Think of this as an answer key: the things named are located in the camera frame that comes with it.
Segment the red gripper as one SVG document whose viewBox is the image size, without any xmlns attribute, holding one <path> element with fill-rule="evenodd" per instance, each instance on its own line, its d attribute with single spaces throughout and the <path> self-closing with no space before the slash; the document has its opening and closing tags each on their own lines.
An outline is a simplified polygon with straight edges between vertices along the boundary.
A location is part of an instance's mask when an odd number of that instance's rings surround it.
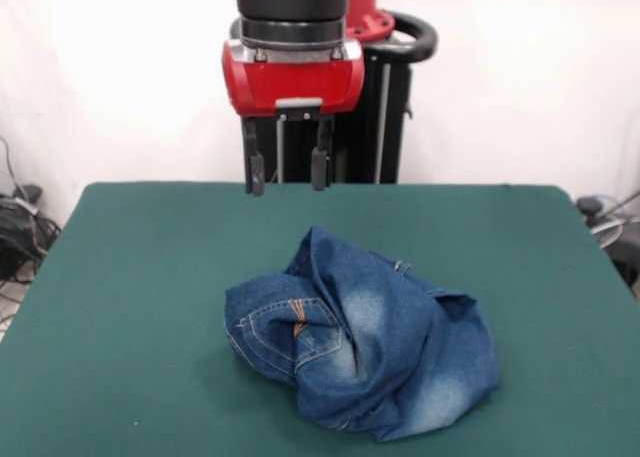
<svg viewBox="0 0 640 457">
<path fill-rule="evenodd" d="M 360 43 L 347 39 L 331 49 L 284 51 L 250 47 L 239 39 L 223 45 L 222 68 L 235 112 L 245 118 L 317 119 L 352 111 L 364 83 Z M 258 150 L 253 119 L 242 120 L 246 193 L 262 196 L 264 159 Z M 329 185 L 333 119 L 318 123 L 311 154 L 311 185 Z"/>
</svg>

